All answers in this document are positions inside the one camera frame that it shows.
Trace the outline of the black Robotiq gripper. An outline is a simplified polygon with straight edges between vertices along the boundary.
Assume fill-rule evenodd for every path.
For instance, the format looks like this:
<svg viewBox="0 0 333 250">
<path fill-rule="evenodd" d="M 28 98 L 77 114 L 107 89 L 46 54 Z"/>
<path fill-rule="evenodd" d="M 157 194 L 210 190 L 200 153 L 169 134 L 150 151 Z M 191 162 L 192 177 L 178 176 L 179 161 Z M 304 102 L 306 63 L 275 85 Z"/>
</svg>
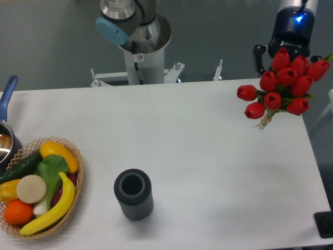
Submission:
<svg viewBox="0 0 333 250">
<path fill-rule="evenodd" d="M 271 58 L 281 48 L 286 48 L 290 60 L 298 56 L 310 55 L 310 39 L 314 26 L 314 14 L 311 10 L 303 7 L 285 7 L 277 13 L 273 29 L 272 39 L 268 44 L 268 53 Z M 267 48 L 264 45 L 254 46 L 254 62 L 258 75 L 266 71 L 263 66 L 262 56 Z M 312 55 L 310 63 L 322 59 L 322 56 Z"/>
</svg>

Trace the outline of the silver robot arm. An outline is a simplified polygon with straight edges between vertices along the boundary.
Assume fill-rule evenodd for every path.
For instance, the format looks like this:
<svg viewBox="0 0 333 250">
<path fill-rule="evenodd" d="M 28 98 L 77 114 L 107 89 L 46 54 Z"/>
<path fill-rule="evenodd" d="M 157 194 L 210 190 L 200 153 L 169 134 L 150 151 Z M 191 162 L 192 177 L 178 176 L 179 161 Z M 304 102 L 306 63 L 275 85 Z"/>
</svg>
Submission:
<svg viewBox="0 0 333 250">
<path fill-rule="evenodd" d="M 256 45 L 253 49 L 258 74 L 265 69 L 262 55 L 270 57 L 286 48 L 290 59 L 309 57 L 310 40 L 315 22 L 318 1 L 281 1 L 276 15 L 271 41 L 267 46 Z M 162 22 L 156 13 L 155 1 L 101 1 L 101 17 L 95 26 L 109 42 L 130 52 L 153 46 L 164 35 Z"/>
</svg>

